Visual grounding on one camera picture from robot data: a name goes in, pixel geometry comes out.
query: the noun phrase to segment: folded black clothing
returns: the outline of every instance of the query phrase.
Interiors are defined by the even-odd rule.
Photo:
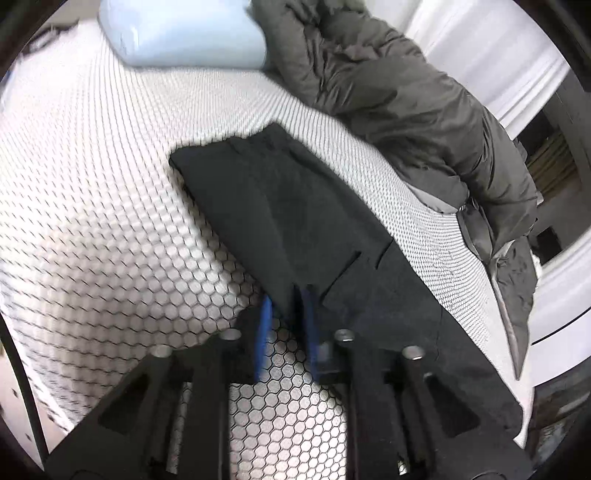
[[[279,125],[179,148],[170,164],[283,318],[296,317],[298,289],[313,286],[331,313],[318,319],[320,343],[349,328],[374,348],[420,345],[508,433],[519,433],[522,408],[486,356],[367,205]]]

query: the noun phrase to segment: pillow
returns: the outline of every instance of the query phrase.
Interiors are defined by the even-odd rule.
[[[102,0],[99,22],[118,56],[137,67],[260,69],[265,36],[249,0]]]

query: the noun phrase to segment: metal bolt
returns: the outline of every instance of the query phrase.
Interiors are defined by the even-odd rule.
[[[337,342],[352,342],[354,339],[355,334],[346,328],[341,328],[335,332],[335,340]]]
[[[242,336],[242,332],[235,328],[229,328],[220,332],[220,338],[222,340],[238,340]]]
[[[404,358],[409,360],[420,360],[425,356],[425,350],[417,345],[411,345],[402,349]]]
[[[150,353],[158,358],[166,358],[173,353],[173,349],[168,345],[154,345],[150,349]]]

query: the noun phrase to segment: mattress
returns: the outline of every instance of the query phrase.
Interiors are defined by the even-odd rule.
[[[71,429],[150,346],[205,342],[258,302],[168,155],[272,121],[357,192],[497,368],[524,408],[523,445],[528,361],[517,381],[455,216],[426,208],[376,149],[263,73],[126,67],[96,21],[22,61],[0,113],[0,309],[55,421]],[[346,412],[279,321],[262,381],[230,396],[236,478],[344,478]]]

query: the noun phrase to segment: gray comforter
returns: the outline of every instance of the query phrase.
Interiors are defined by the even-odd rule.
[[[425,204],[457,212],[466,244],[492,276],[519,376],[535,271],[520,258],[536,188],[494,116],[358,0],[253,0],[287,88],[376,146]]]

